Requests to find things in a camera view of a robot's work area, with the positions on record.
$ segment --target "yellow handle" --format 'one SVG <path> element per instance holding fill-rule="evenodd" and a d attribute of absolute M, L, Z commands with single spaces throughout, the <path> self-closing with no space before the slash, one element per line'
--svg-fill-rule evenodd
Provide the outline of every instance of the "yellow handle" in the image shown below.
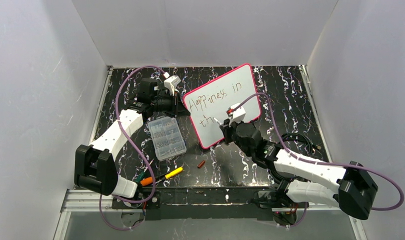
<path fill-rule="evenodd" d="M 167 174 L 165 175 L 165 179 L 172 178 L 172 177 L 174 177 L 174 176 L 180 174 L 183 170 L 184 170 L 183 167 L 178 167 L 178 168 L 176 168 L 175 170 L 173 170 L 172 172 L 167 173 Z"/>

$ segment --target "red whiteboard border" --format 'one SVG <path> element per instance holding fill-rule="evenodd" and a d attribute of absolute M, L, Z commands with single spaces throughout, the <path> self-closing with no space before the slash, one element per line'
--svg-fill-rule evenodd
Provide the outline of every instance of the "red whiteboard border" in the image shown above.
<path fill-rule="evenodd" d="M 186 103 L 186 101 L 185 101 L 185 98 L 187 97 L 188 94 L 191 94 L 191 93 L 197 91 L 198 89 L 200 89 L 200 88 L 202 88 L 202 87 L 205 87 L 205 86 L 207 86 L 207 85 L 213 83 L 214 81 L 219 80 L 220 78 L 222 78 L 222 77 L 224 77 L 224 76 L 226 76 L 226 75 L 232 73 L 232 72 L 235 71 L 235 70 L 238 70 L 238 69 L 244 67 L 245 65 L 248 65 L 248 66 L 249 66 L 249 69 L 251 70 L 252 82 L 254 83 L 254 90 L 255 90 L 256 93 L 258 93 L 258 91 L 257 91 L 257 85 L 256 85 L 256 80 L 254 79 L 253 67 L 252 67 L 251 64 L 249 64 L 249 63 L 244 63 L 244 64 L 242 64 L 241 66 L 238 66 L 238 67 L 236 67 L 236 68 L 234 68 L 234 69 L 232 69 L 232 70 L 226 72 L 225 74 L 223 74 L 223 75 L 221 75 L 221 76 L 218 76 L 218 77 L 216 77 L 215 79 L 213 79 L 213 80 L 211 80 L 211 81 L 209 81 L 209 82 L 207 82 L 207 83 L 204 83 L 203 85 L 201 85 L 201 86 L 195 88 L 194 90 L 185 93 L 185 95 L 183 96 L 183 104 L 185 105 L 186 109 L 188 109 L 188 106 L 187 106 L 187 103 Z M 258 108 L 260 109 L 260 114 L 259 114 L 257 117 L 255 117 L 255 118 L 253 119 L 253 121 L 255 121 L 255 120 L 257 120 L 258 118 L 260 118 L 260 116 L 262 115 L 262 112 L 263 112 L 263 111 L 262 111 L 262 106 L 260 105 L 259 96 L 256 96 L 256 97 L 257 97 L 257 100 L 258 100 L 257 103 L 258 103 Z M 203 149 L 209 149 L 211 146 L 214 146 L 214 145 L 220 143 L 223 139 L 225 139 L 225 138 L 222 138 L 222 139 L 220 139 L 219 141 L 217 141 L 217 142 L 215 142 L 215 143 L 213 143 L 212 145 L 207 146 L 207 147 L 203 146 L 202 143 L 201 143 L 200 135 L 198 135 L 197 129 L 195 128 L 194 121 L 192 120 L 192 117 L 191 117 L 191 116 L 189 116 L 189 118 L 190 118 L 190 121 L 192 122 L 192 127 L 193 127 L 193 129 L 194 129 L 194 131 L 195 131 L 195 133 L 196 133 L 196 137 L 198 138 L 199 145 L 201 145 L 201 147 L 202 147 Z"/>

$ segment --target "black marble surface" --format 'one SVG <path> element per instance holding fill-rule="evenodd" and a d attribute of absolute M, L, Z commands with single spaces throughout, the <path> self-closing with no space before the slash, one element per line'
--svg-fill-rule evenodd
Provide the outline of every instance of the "black marble surface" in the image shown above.
<path fill-rule="evenodd" d="M 182 94 L 185 94 L 232 70 L 233 67 L 167 67 L 163 69 L 170 75 L 178 75 L 182 78 L 178 89 Z M 308 136 L 314 144 L 322 146 L 322 149 L 317 151 L 313 157 L 328 161 L 298 66 L 253 66 L 252 69 L 258 92 L 268 94 L 272 100 L 279 132 L 281 134 L 298 132 Z M 116 120 L 114 106 L 116 93 L 122 81 L 132 70 L 133 68 L 113 70 L 95 139 L 101 136 Z M 159 79 L 160 73 L 155 72 L 152 68 L 147 68 L 129 80 L 119 99 L 120 108 L 124 107 L 128 94 L 135 92 L 140 80 L 149 77 Z M 264 138 L 277 142 L 279 137 L 273 129 L 272 120 L 267 112 L 267 104 L 263 100 L 261 100 L 261 104 L 263 112 L 255 125 Z M 156 113 L 150 121 L 162 115 L 162 113 Z M 268 171 L 254 164 L 251 158 L 244 156 L 236 145 L 226 145 L 221 142 L 209 150 L 203 150 L 199 146 L 190 118 L 178 117 L 177 121 L 186 142 L 187 152 L 173 159 L 162 162 L 157 160 L 147 125 L 132 136 L 136 143 L 141 143 L 138 146 L 148 159 L 154 159 L 151 166 L 156 176 L 165 174 L 177 167 L 183 167 L 184 170 L 181 174 L 170 180 L 160 182 L 158 187 L 251 187 L 269 186 L 273 183 Z M 292 150 L 307 154 L 302 144 L 294 142 L 287 144 Z M 206 163 L 204 167 L 198 169 L 197 165 L 202 160 L 206 160 Z M 129 180 L 135 179 L 145 168 L 145 164 L 130 143 L 125 144 L 117 155 L 115 163 L 119 174 Z"/>

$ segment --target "white marker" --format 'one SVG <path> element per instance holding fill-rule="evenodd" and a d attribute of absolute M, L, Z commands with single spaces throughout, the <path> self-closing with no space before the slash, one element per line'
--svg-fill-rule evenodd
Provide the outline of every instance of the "white marker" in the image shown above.
<path fill-rule="evenodd" d="M 215 117 L 213 117 L 213 118 L 214 118 L 214 120 L 216 121 L 216 123 L 217 123 L 219 126 L 222 125 L 222 123 L 221 123 L 219 120 L 217 120 Z"/>

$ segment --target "red object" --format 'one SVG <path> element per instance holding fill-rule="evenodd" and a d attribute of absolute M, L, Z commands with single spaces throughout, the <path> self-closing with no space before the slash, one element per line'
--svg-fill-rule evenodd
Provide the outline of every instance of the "red object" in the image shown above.
<path fill-rule="evenodd" d="M 194 91 L 197 91 L 198 89 L 200 89 L 200 88 L 202 88 L 202 87 L 205 87 L 205 86 L 207 86 L 207 85 L 213 83 L 214 81 L 220 79 L 221 77 L 223 77 L 223 76 L 225 76 L 225 75 L 228 75 L 228 74 L 232 73 L 233 71 L 236 71 L 236 70 L 242 68 L 242 67 L 245 66 L 245 65 L 248 65 L 249 68 L 251 69 L 252 81 L 254 82 L 254 89 L 255 89 L 255 92 L 258 93 L 258 91 L 257 91 L 257 85 L 256 85 L 256 80 L 254 79 L 253 67 L 251 66 L 251 64 L 245 63 L 245 64 L 243 64 L 243 65 L 241 65 L 241 66 L 239 66 L 239 67 L 235 67 L 234 69 L 232 69 L 232 70 L 226 72 L 225 74 L 223 74 L 223 75 L 221 75 L 221 76 L 218 76 L 218 77 L 216 77 L 215 79 L 213 79 L 213 80 L 211 80 L 211 81 L 209 81 L 209 82 L 207 82 L 207 83 L 205 83 L 205 84 L 203 84 L 203 85 L 201 85 L 201 86 L 195 88 L 194 90 L 192 90 L 192 91 L 190 91 L 190 92 L 187 92 L 187 93 L 183 96 L 182 99 L 185 99 L 185 97 L 186 97 L 188 94 L 190 94 L 190 93 L 192 93 L 192 92 L 194 92 Z M 183 104 L 185 105 L 185 108 L 188 109 L 187 103 L 186 103 L 185 101 L 183 102 Z M 260 105 L 260 100 L 258 100 L 258 107 L 260 108 L 260 115 L 259 115 L 258 117 L 256 117 L 256 118 L 254 118 L 253 121 L 255 121 L 256 119 L 258 119 L 258 118 L 262 115 L 262 112 L 263 112 L 263 111 L 262 111 L 262 106 Z M 195 124 L 194 124 L 194 121 L 192 120 L 192 117 L 190 117 L 190 121 L 192 122 L 193 129 L 194 129 L 195 132 L 197 133 L 196 136 L 198 137 L 198 141 L 201 143 L 200 136 L 198 135 L 197 129 L 195 128 Z M 220 141 L 222 141 L 223 139 L 225 139 L 225 138 L 222 138 L 222 139 L 220 139 L 219 141 L 217 141 L 217 142 L 215 142 L 215 143 L 213 143 L 212 145 L 207 146 L 207 147 L 205 147 L 205 146 L 203 146 L 203 145 L 201 145 L 201 144 L 200 144 L 200 146 L 201 146 L 203 149 L 209 149 L 211 146 L 220 143 Z"/>
<path fill-rule="evenodd" d="M 202 168 L 204 166 L 204 164 L 206 164 L 206 160 L 202 160 L 199 164 L 198 164 L 198 168 Z"/>

